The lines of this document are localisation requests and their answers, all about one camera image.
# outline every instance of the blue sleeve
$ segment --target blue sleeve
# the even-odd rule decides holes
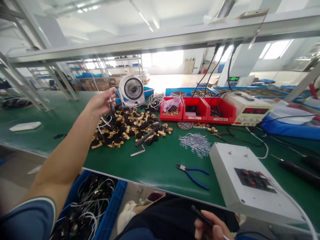
[[[0,219],[4,239],[48,240],[54,227],[56,207],[49,197],[30,199]]]

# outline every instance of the pliers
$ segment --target pliers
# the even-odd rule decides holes
[[[231,143],[228,140],[225,140],[224,138],[221,137],[221,135],[230,135],[229,133],[223,133],[223,134],[221,134],[221,133],[210,133],[210,135],[216,136],[216,137],[220,138],[222,141],[224,141],[225,143],[233,145],[233,143]]]
[[[188,171],[200,171],[203,172],[204,174],[210,175],[210,173],[208,173],[207,171],[200,169],[200,168],[186,168],[185,166],[181,165],[181,164],[176,164],[176,168],[182,170],[183,172],[185,172],[188,177],[195,183],[197,184],[199,187],[205,189],[205,190],[209,190],[208,187],[202,185],[201,183],[199,183],[197,180],[194,179],[194,177],[188,172]]]

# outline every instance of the white fan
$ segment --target white fan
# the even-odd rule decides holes
[[[142,82],[135,76],[125,76],[120,80],[119,93],[121,102],[125,106],[138,107],[145,103]]]

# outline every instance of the red plastic bin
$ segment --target red plastic bin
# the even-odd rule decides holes
[[[163,99],[165,101],[172,99],[173,97],[164,97]],[[182,115],[183,115],[183,102],[180,103],[178,107],[178,115],[165,115],[163,114],[163,104],[164,102],[161,103],[160,105],[160,120],[163,121],[174,121],[174,122],[181,122],[182,121]]]
[[[183,100],[183,122],[207,122],[210,113],[209,104],[200,97],[186,97]],[[200,116],[186,115],[187,106],[197,106]]]
[[[210,116],[211,113],[211,106],[217,106],[217,101],[219,99],[219,110],[221,111],[223,117],[212,117]],[[219,124],[233,124],[236,120],[236,108],[228,103],[227,101],[221,98],[204,98],[208,104],[210,103],[209,107],[209,114],[207,123],[219,123]]]

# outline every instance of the control panel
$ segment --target control panel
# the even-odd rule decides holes
[[[226,93],[223,99],[236,107],[236,120],[232,125],[254,127],[273,108],[272,104],[242,92]]]
[[[216,142],[209,156],[228,209],[275,224],[305,223],[250,148]]]

